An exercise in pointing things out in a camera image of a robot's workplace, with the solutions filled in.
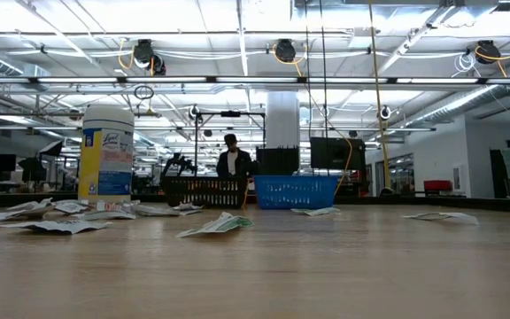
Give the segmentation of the person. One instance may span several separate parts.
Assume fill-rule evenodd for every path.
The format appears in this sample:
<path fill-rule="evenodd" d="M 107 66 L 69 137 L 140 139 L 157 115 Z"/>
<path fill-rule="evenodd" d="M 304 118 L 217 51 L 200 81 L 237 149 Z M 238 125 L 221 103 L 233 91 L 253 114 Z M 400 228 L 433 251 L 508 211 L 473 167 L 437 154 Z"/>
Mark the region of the person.
<path fill-rule="evenodd" d="M 237 139 L 234 134 L 226 134 L 224 142 L 227 150 L 223 152 L 216 165 L 216 173 L 221 178 L 231 178 L 254 175 L 256 162 L 251 155 L 237 146 Z"/>

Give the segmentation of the black equipment box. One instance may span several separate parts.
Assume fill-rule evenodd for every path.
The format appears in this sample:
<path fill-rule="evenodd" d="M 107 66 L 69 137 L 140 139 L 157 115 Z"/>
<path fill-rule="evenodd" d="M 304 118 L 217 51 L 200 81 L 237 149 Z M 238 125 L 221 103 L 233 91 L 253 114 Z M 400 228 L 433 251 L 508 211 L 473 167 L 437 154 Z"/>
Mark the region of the black equipment box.
<path fill-rule="evenodd" d="M 300 150 L 293 148 L 258 148 L 259 175 L 292 175 L 300 167 Z"/>

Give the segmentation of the glass door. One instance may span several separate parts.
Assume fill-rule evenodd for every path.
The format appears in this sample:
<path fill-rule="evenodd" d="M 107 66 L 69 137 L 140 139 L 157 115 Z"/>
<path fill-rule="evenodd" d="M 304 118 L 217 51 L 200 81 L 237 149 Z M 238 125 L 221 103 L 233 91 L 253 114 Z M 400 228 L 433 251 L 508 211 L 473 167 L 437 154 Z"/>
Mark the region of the glass door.
<path fill-rule="evenodd" d="M 388 187 L 400 195 L 413 195 L 415 193 L 413 154 L 409 153 L 388 159 L 390 183 L 385 185 L 383 161 L 375 163 L 375 194 L 380 196 L 383 189 Z"/>

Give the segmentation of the black slotted plastic basket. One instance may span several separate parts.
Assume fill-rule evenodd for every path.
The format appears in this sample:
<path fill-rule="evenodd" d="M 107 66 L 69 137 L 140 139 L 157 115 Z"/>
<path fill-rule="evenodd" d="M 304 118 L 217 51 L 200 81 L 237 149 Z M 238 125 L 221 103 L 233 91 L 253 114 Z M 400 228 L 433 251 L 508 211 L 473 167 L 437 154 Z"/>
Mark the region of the black slotted plastic basket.
<path fill-rule="evenodd" d="M 203 176 L 168 176 L 162 190 L 169 206 L 240 208 L 248 190 L 247 178 L 220 178 Z"/>

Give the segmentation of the white building column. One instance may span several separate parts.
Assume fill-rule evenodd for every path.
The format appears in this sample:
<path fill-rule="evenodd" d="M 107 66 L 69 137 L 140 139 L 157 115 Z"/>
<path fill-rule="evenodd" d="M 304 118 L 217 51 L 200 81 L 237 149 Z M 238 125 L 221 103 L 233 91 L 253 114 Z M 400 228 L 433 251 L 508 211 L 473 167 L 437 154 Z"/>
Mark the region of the white building column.
<path fill-rule="evenodd" d="M 269 91 L 266 107 L 267 148 L 299 146 L 299 100 L 295 91 Z"/>

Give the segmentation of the black background rig frame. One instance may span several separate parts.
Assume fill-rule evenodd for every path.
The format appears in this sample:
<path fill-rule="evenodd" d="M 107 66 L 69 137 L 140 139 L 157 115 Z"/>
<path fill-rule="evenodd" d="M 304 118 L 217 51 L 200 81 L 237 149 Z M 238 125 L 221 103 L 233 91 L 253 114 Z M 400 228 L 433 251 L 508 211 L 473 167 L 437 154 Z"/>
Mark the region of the black background rig frame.
<path fill-rule="evenodd" d="M 211 117 L 213 117 L 214 115 L 219 115 L 220 117 L 222 118 L 239 118 L 239 117 L 242 117 L 242 116 L 246 116 L 248 118 L 252 118 L 253 115 L 255 115 L 255 113 L 250 113 L 250 112 L 240 112 L 240 111 L 221 111 L 221 112 L 218 112 L 218 113 L 215 113 L 215 112 L 208 112 L 208 113 L 202 113 L 202 112 L 198 112 L 197 114 L 197 118 L 194 120 L 194 129 L 195 129 L 195 138 L 194 138 L 194 145 L 195 145 L 195 158 L 194 158 L 194 161 L 195 163 L 197 163 L 197 149 L 198 149 L 198 133 L 199 133 L 199 129 L 200 129 L 200 123 L 199 123 L 199 118 L 201 116 L 204 116 L 204 115 L 207 115 L 208 118 L 203 120 L 203 123 L 206 124 L 209 119 Z M 250 177 L 252 177 L 252 175 L 250 176 L 240 176 L 240 177 L 231 177 L 231 178 L 234 178 L 234 179 L 249 179 Z"/>

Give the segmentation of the red storage bin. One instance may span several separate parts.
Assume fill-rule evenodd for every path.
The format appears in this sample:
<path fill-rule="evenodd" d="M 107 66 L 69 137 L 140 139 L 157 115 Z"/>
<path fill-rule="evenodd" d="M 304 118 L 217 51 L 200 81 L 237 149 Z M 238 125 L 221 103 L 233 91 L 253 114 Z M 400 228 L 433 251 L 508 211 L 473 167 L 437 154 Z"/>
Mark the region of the red storage bin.
<path fill-rule="evenodd" d="M 448 180 L 424 180 L 423 187 L 425 192 L 452 191 L 452 182 Z"/>

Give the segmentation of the Lysol wipes canister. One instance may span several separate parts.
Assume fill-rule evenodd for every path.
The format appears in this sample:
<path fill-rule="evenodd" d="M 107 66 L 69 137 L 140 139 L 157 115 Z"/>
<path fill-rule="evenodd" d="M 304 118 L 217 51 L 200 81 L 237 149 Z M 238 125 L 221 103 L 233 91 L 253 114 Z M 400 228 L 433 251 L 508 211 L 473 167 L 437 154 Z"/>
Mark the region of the Lysol wipes canister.
<path fill-rule="evenodd" d="M 81 127 L 78 199 L 129 200 L 132 188 L 135 116 L 128 110 L 94 105 Z"/>

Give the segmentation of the white green bandage packet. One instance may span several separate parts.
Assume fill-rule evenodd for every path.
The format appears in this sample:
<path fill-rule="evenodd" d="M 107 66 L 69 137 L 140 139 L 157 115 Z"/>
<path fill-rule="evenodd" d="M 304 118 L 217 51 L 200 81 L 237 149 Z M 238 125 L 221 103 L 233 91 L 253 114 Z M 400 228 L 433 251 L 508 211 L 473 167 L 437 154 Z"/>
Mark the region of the white green bandage packet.
<path fill-rule="evenodd" d="M 178 238 L 193 237 L 205 234 L 221 234 L 231 230 L 249 228 L 254 222 L 249 218 L 240 215 L 232 215 L 228 212 L 222 212 L 218 219 L 205 223 L 199 228 L 185 230 L 176 236 Z"/>

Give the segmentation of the blue slotted plastic basket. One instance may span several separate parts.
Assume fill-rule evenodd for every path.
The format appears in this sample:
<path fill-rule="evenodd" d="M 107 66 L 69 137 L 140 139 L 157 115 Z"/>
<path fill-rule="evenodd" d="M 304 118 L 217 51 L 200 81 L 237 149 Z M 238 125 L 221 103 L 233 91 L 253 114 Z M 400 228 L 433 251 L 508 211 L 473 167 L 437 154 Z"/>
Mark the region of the blue slotted plastic basket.
<path fill-rule="evenodd" d="M 261 209 L 320 209 L 334 205 L 338 178 L 330 175 L 255 175 Z"/>

